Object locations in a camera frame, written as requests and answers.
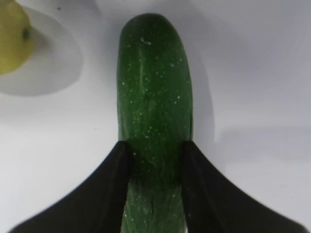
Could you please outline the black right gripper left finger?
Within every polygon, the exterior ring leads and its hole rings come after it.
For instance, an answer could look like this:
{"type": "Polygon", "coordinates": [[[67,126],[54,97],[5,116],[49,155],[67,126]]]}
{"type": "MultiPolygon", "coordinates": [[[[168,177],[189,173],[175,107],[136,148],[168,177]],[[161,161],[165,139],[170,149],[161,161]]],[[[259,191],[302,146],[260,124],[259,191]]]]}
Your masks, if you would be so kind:
{"type": "Polygon", "coordinates": [[[115,144],[80,185],[12,233],[119,233],[130,178],[131,150],[115,144]]]}

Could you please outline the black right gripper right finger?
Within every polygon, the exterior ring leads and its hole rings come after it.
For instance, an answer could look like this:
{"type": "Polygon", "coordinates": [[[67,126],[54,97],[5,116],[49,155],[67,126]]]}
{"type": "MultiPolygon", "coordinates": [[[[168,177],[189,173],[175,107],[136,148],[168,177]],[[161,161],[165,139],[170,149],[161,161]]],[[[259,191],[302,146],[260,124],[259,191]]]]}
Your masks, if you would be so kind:
{"type": "Polygon", "coordinates": [[[182,148],[182,201],[189,233],[306,233],[229,181],[193,141],[182,148]]]}

